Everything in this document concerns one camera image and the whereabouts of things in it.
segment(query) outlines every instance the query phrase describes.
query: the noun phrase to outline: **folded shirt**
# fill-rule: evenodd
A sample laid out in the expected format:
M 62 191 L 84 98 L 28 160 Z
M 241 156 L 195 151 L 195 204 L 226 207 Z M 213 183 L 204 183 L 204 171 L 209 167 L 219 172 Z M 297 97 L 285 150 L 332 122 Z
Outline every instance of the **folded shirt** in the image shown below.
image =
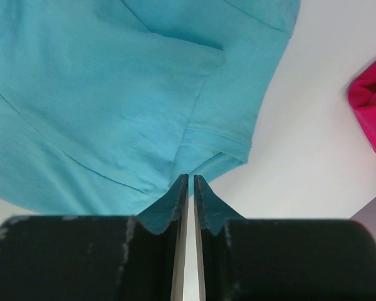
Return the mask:
M 0 0 L 0 198 L 137 214 L 248 159 L 297 0 Z
M 376 152 L 376 62 L 350 85 L 348 101 Z

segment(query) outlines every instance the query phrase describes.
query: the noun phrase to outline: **pink fabric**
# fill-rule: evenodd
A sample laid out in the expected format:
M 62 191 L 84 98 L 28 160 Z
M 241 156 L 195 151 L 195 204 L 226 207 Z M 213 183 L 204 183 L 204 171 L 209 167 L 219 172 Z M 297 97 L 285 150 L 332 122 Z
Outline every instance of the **pink fabric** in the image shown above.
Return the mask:
M 376 152 L 376 62 L 350 85 L 348 101 Z

